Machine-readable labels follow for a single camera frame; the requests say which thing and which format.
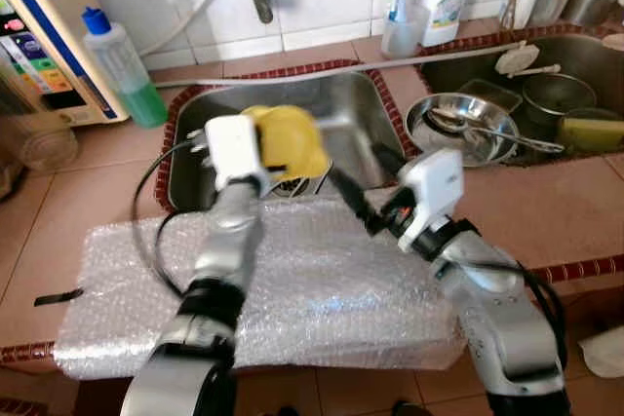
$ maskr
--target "countertop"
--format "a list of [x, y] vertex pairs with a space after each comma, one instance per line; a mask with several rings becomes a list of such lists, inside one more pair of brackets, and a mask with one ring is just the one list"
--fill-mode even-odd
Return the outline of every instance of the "countertop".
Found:
[[[492, 20], [462, 24], [460, 36], [496, 31]], [[335, 58], [383, 60], [380, 38], [309, 50], [158, 71], [155, 81], [223, 77]], [[426, 88], [413, 67], [381, 72], [405, 113]], [[165, 90], [167, 102], [180, 90]], [[132, 122], [76, 129], [80, 154], [56, 173], [29, 173], [18, 192], [0, 204], [0, 363], [27, 371], [54, 368], [46, 355], [67, 304], [33, 307], [35, 297], [74, 289], [87, 231], [129, 219], [131, 196], [158, 156], [162, 129]], [[528, 268], [608, 257], [624, 252], [624, 155], [564, 164], [487, 168], [465, 173], [465, 196], [456, 215], [469, 217], [494, 245]], [[153, 199], [153, 179], [140, 202], [141, 216], [163, 214]], [[624, 274], [558, 284], [562, 294], [624, 284]], [[16, 359], [18, 351], [22, 359]]]

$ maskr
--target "green liquid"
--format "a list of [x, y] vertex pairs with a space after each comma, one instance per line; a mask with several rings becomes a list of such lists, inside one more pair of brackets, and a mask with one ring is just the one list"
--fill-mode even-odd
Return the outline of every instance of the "green liquid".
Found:
[[167, 121], [167, 108], [156, 88], [148, 83], [140, 90], [121, 95], [126, 110], [141, 127], [151, 129], [162, 126]]

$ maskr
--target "spoon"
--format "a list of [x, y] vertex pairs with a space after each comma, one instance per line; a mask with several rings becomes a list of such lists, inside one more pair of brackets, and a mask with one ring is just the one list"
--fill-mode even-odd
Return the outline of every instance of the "spoon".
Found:
[[431, 108], [427, 111], [429, 118], [432, 119], [438, 126], [447, 132], [453, 133], [471, 133], [479, 132], [487, 135], [498, 136], [507, 140], [513, 141], [528, 148], [532, 148], [535, 151], [542, 153], [563, 153], [566, 148], [559, 143], [552, 143], [550, 141], [536, 140], [534, 138], [527, 138], [525, 136], [511, 135], [506, 132], [493, 131], [491, 129], [484, 129], [482, 127], [475, 127], [469, 124], [470, 119], [465, 119], [463, 116], [458, 116], [452, 112], [440, 108]]

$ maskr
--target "sink basin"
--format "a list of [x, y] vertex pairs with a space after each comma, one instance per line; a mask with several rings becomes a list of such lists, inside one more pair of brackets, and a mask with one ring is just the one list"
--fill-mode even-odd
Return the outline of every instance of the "sink basin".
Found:
[[[598, 106], [624, 115], [624, 54], [603, 47], [597, 38], [583, 34], [561, 34], [528, 40], [540, 49], [531, 66], [542, 67], [559, 63], [562, 72], [587, 83], [598, 98]], [[508, 79], [496, 73], [494, 66], [500, 54], [460, 58], [425, 64], [420, 69], [434, 93], [456, 92], [467, 82], [480, 78], [522, 95], [526, 77]], [[527, 104], [521, 104], [511, 116], [521, 134], [554, 140], [557, 130], [534, 124], [527, 115]], [[519, 149], [510, 164], [528, 165], [558, 158], [553, 155]]]
[[[333, 162], [354, 177], [365, 189], [382, 187], [389, 176], [371, 152], [371, 145], [381, 142], [403, 153], [399, 138], [388, 119], [377, 88], [371, 78], [361, 73], [345, 73], [331, 77], [283, 85], [259, 85], [210, 90], [197, 95], [179, 110], [175, 142], [207, 120], [221, 115], [237, 114], [253, 105], [277, 106], [290, 104], [308, 111], [321, 130], [325, 148]], [[215, 172], [205, 169], [205, 155], [181, 151], [174, 154], [169, 175], [168, 197], [178, 210], [208, 208], [215, 197]], [[333, 191], [331, 184], [321, 180], [282, 184], [273, 191], [287, 197]]]

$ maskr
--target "blue cap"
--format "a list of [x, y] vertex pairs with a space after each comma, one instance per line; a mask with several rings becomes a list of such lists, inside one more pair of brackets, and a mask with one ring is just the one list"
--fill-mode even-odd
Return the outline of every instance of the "blue cap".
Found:
[[110, 31], [110, 21], [108, 21], [106, 14], [100, 9], [87, 7], [82, 14], [82, 20], [92, 34], [104, 34]]

